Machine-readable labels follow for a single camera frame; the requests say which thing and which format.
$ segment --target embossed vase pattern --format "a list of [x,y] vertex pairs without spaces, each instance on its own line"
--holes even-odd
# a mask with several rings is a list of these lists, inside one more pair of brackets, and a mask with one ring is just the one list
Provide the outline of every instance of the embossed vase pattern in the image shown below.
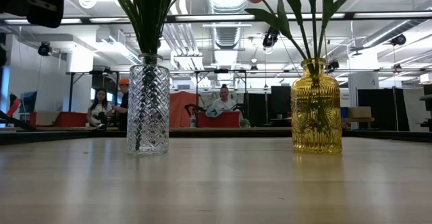
[[159,55],[140,59],[130,68],[127,152],[163,154],[169,147],[169,70],[157,65]]
[[339,84],[323,73],[325,64],[324,59],[303,61],[304,75],[291,87],[295,152],[342,152]]

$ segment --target orange cap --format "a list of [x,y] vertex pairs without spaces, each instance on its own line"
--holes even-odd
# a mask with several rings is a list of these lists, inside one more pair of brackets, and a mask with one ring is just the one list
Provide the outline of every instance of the orange cap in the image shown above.
[[120,79],[119,85],[129,85],[129,78]]

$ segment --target camera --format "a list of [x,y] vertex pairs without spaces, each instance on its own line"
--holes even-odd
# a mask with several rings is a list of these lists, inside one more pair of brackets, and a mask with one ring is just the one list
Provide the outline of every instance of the camera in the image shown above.
[[53,54],[53,48],[51,48],[49,45],[49,42],[42,42],[38,49],[38,54],[45,57],[51,56]]
[[268,31],[265,34],[264,41],[263,41],[263,47],[264,49],[269,49],[275,45],[277,42],[277,37],[279,36],[279,31],[276,30],[274,27],[270,27]]
[[329,72],[334,72],[337,68],[339,68],[339,61],[337,59],[334,59],[327,64],[327,70]]
[[404,45],[405,43],[406,43],[406,37],[403,34],[390,40],[390,44],[393,46]]

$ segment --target white shirt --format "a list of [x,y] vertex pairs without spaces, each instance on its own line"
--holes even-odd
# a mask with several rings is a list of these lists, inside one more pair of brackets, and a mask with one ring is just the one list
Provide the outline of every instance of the white shirt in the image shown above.
[[216,99],[213,103],[212,103],[212,108],[216,109],[216,110],[231,110],[232,107],[234,107],[234,105],[236,105],[236,102],[234,102],[234,100],[232,99],[228,99],[226,102],[223,102],[222,99]]
[[104,112],[105,116],[108,114],[108,112],[110,112],[110,110],[112,110],[112,107],[110,104],[107,105],[107,108],[102,107],[102,104],[98,104],[96,105],[96,107],[90,112],[92,115],[92,120],[95,124],[99,124],[101,123],[101,120],[96,119],[95,117],[97,117],[97,115],[100,112]]

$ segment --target yellow glass vase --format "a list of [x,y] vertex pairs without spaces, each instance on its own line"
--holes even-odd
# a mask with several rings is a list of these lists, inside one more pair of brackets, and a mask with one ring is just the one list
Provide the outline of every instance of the yellow glass vase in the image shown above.
[[338,81],[323,73],[325,59],[302,62],[303,77],[291,87],[292,139],[295,152],[342,152]]

